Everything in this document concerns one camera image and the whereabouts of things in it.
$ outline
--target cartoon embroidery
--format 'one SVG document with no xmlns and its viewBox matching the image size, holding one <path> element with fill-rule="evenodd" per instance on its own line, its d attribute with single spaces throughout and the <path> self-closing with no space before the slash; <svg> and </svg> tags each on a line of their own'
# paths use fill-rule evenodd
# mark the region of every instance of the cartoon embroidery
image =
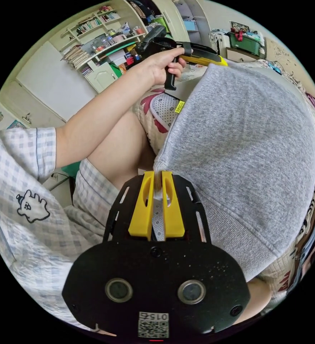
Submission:
<svg viewBox="0 0 315 344">
<path fill-rule="evenodd" d="M 16 198 L 20 205 L 17 213 L 20 216 L 25 216 L 29 223 L 43 221 L 50 216 L 47 211 L 47 201 L 41 199 L 37 194 L 32 196 L 31 190 L 27 190 L 24 196 L 17 195 Z"/>
</svg>

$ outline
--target velcro strap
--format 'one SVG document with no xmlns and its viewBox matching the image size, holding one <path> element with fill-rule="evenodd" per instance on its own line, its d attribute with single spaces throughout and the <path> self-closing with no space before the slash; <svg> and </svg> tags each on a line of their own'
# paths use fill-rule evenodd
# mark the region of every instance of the velcro strap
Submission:
<svg viewBox="0 0 315 344">
<path fill-rule="evenodd" d="M 191 56 L 192 55 L 192 48 L 190 42 L 183 42 L 183 48 L 185 49 L 185 56 Z"/>
</svg>

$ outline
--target picture frame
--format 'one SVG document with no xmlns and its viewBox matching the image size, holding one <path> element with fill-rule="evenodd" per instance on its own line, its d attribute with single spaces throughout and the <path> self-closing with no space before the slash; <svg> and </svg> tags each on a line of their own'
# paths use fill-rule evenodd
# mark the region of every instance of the picture frame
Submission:
<svg viewBox="0 0 315 344">
<path fill-rule="evenodd" d="M 250 29 L 247 25 L 240 24 L 237 22 L 230 22 L 231 28 L 234 29 L 235 31 L 243 31 L 243 32 L 250 32 Z"/>
</svg>

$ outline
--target cabinet handle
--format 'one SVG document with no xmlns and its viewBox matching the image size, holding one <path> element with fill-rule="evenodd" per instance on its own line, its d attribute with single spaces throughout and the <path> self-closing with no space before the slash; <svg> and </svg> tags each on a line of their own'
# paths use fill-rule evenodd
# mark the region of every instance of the cabinet handle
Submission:
<svg viewBox="0 0 315 344">
<path fill-rule="evenodd" d="M 30 113 L 28 113 L 25 117 L 22 116 L 22 119 L 26 122 L 28 122 L 29 124 L 32 124 L 31 120 L 30 120 Z"/>
<path fill-rule="evenodd" d="M 169 18 L 168 18 L 168 15 L 166 14 L 166 12 L 163 12 L 163 14 L 164 14 L 166 20 L 170 23 Z"/>
</svg>

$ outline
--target screw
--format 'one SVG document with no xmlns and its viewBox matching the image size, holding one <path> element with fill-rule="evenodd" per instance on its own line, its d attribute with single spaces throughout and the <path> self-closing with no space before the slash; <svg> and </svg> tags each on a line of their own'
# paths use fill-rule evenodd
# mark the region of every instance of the screw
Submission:
<svg viewBox="0 0 315 344">
<path fill-rule="evenodd" d="M 154 258 L 159 258 L 161 255 L 162 255 L 162 250 L 161 248 L 159 247 L 153 247 L 151 250 L 150 250 L 150 254 L 152 257 Z"/>
<path fill-rule="evenodd" d="M 242 310 L 243 310 L 242 306 L 235 306 L 230 311 L 230 315 L 231 316 L 237 316 L 237 315 L 239 315 L 242 312 Z"/>
<path fill-rule="evenodd" d="M 72 309 L 75 311 L 75 312 L 78 312 L 79 311 L 79 307 L 77 305 L 72 305 Z"/>
</svg>

